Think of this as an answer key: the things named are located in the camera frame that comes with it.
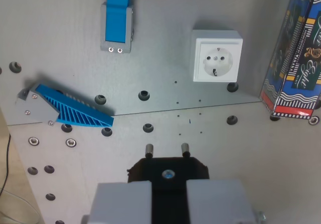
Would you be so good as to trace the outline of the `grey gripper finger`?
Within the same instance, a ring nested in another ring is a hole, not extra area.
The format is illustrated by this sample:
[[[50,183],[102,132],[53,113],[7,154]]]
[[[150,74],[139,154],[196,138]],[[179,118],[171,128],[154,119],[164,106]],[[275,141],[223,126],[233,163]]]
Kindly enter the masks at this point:
[[[256,223],[240,180],[188,180],[190,223]]]
[[[151,223],[152,183],[99,183],[82,223]]]

